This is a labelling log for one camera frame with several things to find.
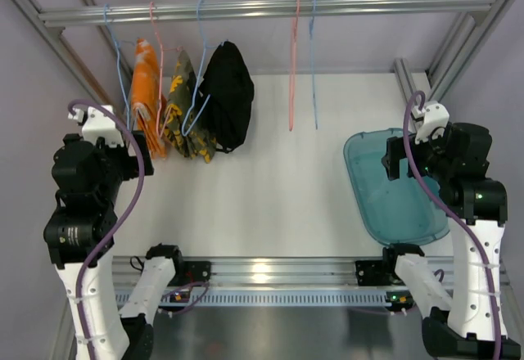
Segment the black trousers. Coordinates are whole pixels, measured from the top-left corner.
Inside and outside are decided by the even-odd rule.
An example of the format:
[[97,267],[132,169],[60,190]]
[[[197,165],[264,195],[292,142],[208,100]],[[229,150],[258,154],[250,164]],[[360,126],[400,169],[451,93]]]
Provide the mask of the black trousers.
[[255,85],[238,47],[229,41],[212,54],[200,84],[199,123],[228,154],[244,144],[251,121]]

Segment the camouflage trousers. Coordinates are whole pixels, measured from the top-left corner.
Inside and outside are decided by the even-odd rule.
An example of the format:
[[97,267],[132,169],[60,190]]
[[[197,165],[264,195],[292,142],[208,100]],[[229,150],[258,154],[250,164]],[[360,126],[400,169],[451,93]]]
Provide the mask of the camouflage trousers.
[[201,116],[197,117],[199,104],[192,106],[196,83],[197,75],[189,55],[182,50],[171,78],[163,134],[184,158],[201,157],[209,164],[215,155],[216,138],[204,125]]

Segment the blue hanger with black trousers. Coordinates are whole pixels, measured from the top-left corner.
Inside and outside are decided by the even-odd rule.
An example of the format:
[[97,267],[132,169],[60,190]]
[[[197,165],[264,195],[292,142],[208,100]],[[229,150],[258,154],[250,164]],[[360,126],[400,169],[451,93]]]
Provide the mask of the blue hanger with black trousers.
[[208,103],[208,101],[210,99],[210,95],[208,95],[206,97],[206,99],[204,100],[204,104],[199,109],[199,111],[193,117],[191,117],[191,115],[193,113],[193,110],[197,106],[197,95],[199,93],[199,82],[201,81],[201,77],[202,77],[202,71],[203,71],[204,61],[206,59],[206,53],[210,49],[216,49],[218,47],[222,47],[225,44],[225,41],[222,41],[222,42],[220,42],[220,43],[218,43],[216,45],[211,45],[209,43],[209,41],[208,41],[208,39],[206,37],[205,31],[204,31],[204,26],[202,24],[202,18],[201,18],[201,8],[202,8],[204,2],[205,2],[205,0],[198,0],[197,5],[196,5],[196,21],[198,23],[199,34],[200,34],[201,41],[202,41],[202,54],[201,54],[201,60],[200,60],[198,72],[196,74],[196,83],[195,83],[195,86],[194,86],[194,89],[193,89],[193,93],[192,93],[191,105],[189,106],[189,108],[187,110],[187,113],[186,113],[186,116],[185,116],[185,118],[183,120],[183,123],[182,123],[181,134],[184,137],[187,137],[190,134],[190,132],[192,131],[194,125],[199,120],[203,110],[206,107],[206,104]]

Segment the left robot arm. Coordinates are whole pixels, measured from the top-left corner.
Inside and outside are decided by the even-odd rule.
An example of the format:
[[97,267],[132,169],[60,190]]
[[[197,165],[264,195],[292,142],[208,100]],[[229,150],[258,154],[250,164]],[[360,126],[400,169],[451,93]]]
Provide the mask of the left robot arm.
[[121,219],[115,200],[122,182],[154,173],[144,134],[131,134],[139,156],[106,137],[89,142],[78,134],[66,135],[54,156],[56,209],[43,238],[69,300],[78,359],[150,358],[156,311],[183,267],[176,245],[152,246],[138,283],[118,307],[111,230]]

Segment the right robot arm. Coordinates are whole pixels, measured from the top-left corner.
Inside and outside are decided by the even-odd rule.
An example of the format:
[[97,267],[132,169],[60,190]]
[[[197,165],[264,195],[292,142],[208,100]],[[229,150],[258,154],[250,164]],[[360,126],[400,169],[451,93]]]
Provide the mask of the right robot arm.
[[522,347],[509,338],[500,304],[500,246],[508,219],[507,192],[488,178],[492,136],[476,124],[448,123],[426,142],[404,127],[386,142],[382,165],[389,180],[408,175],[457,227],[453,243],[453,291],[448,293],[412,244],[385,249],[394,274],[409,288],[422,314],[422,341],[434,358],[519,359]]

